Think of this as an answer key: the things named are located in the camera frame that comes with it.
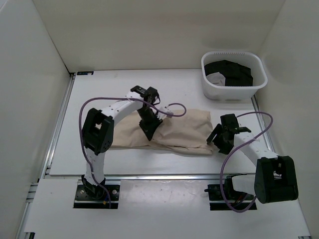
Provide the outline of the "beige trousers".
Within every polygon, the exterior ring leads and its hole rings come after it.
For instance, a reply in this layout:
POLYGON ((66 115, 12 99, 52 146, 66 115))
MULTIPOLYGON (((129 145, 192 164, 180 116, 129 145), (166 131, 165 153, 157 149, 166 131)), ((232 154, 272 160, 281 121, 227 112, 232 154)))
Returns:
POLYGON ((189 155, 211 155, 214 151, 206 142, 213 131, 209 111, 188 109, 182 117, 164 117, 150 141, 139 126, 140 120, 137 112, 121 120, 115 126, 111 147, 160 149, 189 155))

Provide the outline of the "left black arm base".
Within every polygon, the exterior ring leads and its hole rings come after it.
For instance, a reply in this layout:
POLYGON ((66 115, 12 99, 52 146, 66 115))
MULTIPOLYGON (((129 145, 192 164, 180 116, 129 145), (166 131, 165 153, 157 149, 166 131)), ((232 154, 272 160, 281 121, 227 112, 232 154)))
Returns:
POLYGON ((105 190, 97 187, 93 192, 82 183, 79 183, 76 188, 73 208, 75 209, 117 209, 119 206, 120 185, 108 184, 105 185, 110 194, 110 198, 105 190))

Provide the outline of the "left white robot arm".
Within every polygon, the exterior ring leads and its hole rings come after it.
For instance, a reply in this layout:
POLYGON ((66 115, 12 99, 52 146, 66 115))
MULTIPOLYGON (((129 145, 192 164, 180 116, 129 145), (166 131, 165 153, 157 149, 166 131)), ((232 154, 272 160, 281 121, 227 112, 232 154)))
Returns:
POLYGON ((151 109, 158 100, 158 91, 149 87, 135 86, 123 98, 103 110, 92 108, 88 111, 81 129, 81 147, 87 161, 86 174, 81 176, 85 192, 93 199, 100 200, 109 195, 105 187, 104 157, 114 139, 114 128, 125 117, 137 111, 141 120, 139 126, 147 140, 151 140, 162 123, 158 113, 151 109))

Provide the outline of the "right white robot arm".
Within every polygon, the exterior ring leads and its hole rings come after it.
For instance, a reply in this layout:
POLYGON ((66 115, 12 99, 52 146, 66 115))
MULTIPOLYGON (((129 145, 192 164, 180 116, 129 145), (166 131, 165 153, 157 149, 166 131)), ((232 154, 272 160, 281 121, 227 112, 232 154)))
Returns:
POLYGON ((227 114, 207 138, 219 153, 226 155, 219 179, 219 196, 226 205, 237 211, 230 200, 245 200, 252 197, 262 204, 294 201, 299 197, 295 164, 290 156, 280 156, 265 147, 247 127, 241 126, 238 116, 227 114), (242 152, 256 167, 254 174, 232 174, 224 176, 227 162, 237 151, 242 152))

